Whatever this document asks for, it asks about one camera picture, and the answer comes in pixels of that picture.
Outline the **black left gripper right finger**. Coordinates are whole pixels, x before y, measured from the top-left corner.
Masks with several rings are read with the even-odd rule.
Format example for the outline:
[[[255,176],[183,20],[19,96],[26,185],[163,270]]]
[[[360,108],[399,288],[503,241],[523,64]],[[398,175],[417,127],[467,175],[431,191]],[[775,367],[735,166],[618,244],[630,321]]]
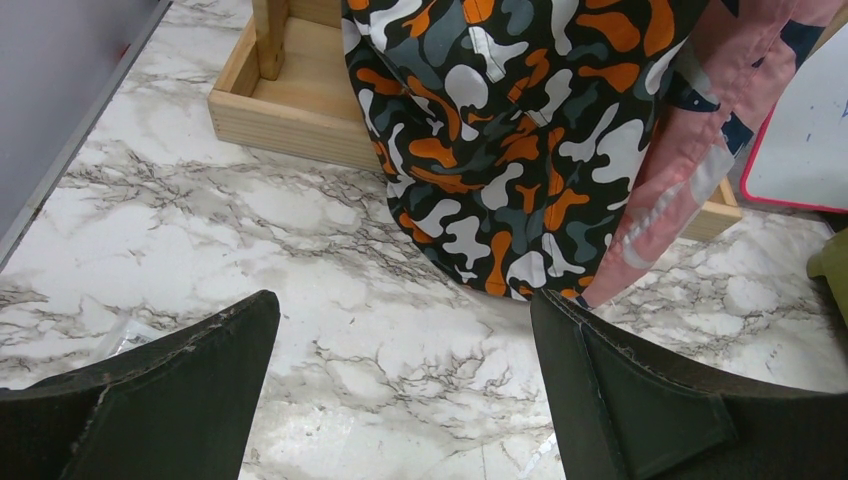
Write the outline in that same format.
[[[843,479],[847,397],[719,370],[553,291],[532,329],[570,479]]]

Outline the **pink patterned garment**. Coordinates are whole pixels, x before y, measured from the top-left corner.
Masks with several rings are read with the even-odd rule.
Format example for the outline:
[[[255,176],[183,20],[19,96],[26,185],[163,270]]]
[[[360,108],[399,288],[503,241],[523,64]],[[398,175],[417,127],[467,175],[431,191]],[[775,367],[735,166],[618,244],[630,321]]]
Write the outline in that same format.
[[[644,276],[694,220],[844,1],[710,1],[678,52],[647,158],[593,282],[591,309]]]

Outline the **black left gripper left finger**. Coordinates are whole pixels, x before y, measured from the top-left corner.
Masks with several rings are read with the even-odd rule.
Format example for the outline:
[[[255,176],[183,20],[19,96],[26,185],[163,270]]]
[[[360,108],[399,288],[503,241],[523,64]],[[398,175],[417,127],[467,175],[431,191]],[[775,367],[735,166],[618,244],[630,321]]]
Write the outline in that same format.
[[[108,359],[1,392],[5,479],[235,479],[280,321],[259,291]]]

